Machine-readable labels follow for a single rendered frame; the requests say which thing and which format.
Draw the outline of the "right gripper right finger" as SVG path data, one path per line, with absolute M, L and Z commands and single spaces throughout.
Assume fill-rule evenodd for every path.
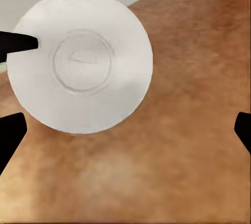
M 251 154 L 251 114 L 239 112 L 234 130 Z

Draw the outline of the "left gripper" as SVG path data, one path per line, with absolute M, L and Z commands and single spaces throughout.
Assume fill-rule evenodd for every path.
M 7 61 L 8 53 L 38 49 L 38 38 L 10 32 L 0 32 L 0 63 Z

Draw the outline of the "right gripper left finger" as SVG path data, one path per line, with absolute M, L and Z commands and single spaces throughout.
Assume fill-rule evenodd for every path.
M 22 112 L 0 118 L 0 175 L 27 133 Z

